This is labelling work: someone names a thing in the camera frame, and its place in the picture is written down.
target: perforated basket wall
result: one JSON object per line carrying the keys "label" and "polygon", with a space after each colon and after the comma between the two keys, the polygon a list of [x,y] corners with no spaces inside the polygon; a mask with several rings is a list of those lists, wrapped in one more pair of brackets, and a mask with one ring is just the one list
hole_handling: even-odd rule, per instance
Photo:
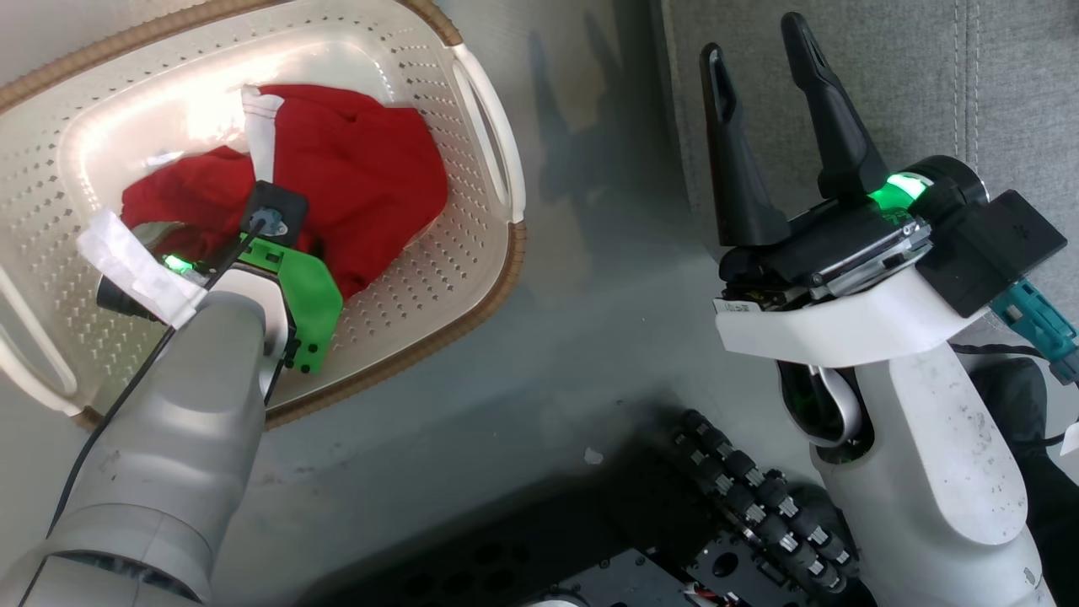
{"label": "perforated basket wall", "polygon": [[[98,209],[119,211],[123,189],[162,158],[222,143],[245,150],[243,84],[309,82],[415,107],[451,191],[438,220],[346,302],[323,373],[283,376],[271,426],[451,343],[493,314],[516,281],[523,201],[505,193],[497,146],[469,111],[475,97],[449,20],[426,0],[263,4],[222,0],[176,13],[0,89],[8,108],[0,114],[3,268],[60,356],[54,369],[36,365],[38,376],[62,377],[69,368],[73,389],[52,384],[80,410],[107,408],[163,330],[96,307],[98,273],[74,240]],[[27,361],[42,360],[40,348],[8,333]],[[92,411],[81,417],[96,418]]]}

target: green bracket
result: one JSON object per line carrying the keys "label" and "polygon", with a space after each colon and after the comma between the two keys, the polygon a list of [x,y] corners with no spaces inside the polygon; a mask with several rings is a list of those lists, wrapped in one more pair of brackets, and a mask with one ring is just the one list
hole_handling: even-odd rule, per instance
{"label": "green bracket", "polygon": [[299,341],[291,367],[303,373],[322,371],[344,307],[329,268],[317,257],[258,237],[240,260],[277,275]]}

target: white tape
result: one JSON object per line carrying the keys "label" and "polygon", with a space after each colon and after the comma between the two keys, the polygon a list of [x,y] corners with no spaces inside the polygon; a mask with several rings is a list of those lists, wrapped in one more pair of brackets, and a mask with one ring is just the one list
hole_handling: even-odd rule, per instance
{"label": "white tape", "polygon": [[112,210],[94,216],[77,246],[98,271],[174,328],[191,320],[195,305],[206,295],[201,286],[158,263]]}
{"label": "white tape", "polygon": [[1068,455],[1077,449],[1079,449],[1079,423],[1068,426],[1068,429],[1064,431],[1064,443],[1061,445],[1061,455]]}
{"label": "white tape", "polygon": [[274,141],[277,137],[274,120],[285,99],[277,95],[263,95],[255,86],[244,86],[240,96],[244,101],[244,133],[255,167],[255,180],[272,183]]}

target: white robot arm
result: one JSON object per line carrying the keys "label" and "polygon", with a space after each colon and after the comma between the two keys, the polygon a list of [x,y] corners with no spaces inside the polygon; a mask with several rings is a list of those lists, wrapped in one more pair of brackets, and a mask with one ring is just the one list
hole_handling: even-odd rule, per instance
{"label": "white robot arm", "polygon": [[727,350],[777,361],[784,403],[880,606],[1052,605],[1023,478],[947,341],[986,309],[1075,382],[1075,330],[1024,279],[1066,244],[961,162],[889,175],[801,15],[783,17],[828,198],[771,207],[720,50],[701,57]]}

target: gray fabric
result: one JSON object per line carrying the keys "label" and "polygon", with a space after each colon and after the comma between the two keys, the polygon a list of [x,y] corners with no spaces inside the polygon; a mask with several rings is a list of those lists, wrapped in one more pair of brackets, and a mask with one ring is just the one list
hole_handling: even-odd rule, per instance
{"label": "gray fabric", "polygon": [[[991,195],[1021,192],[1079,236],[1079,3],[1073,0],[663,0],[683,169],[701,236],[715,239],[700,49],[718,42],[747,113],[774,202],[788,216],[819,201],[820,161],[790,78],[779,19],[809,20],[892,169],[935,153],[975,167]],[[1035,273],[1079,321],[1079,246]]]}

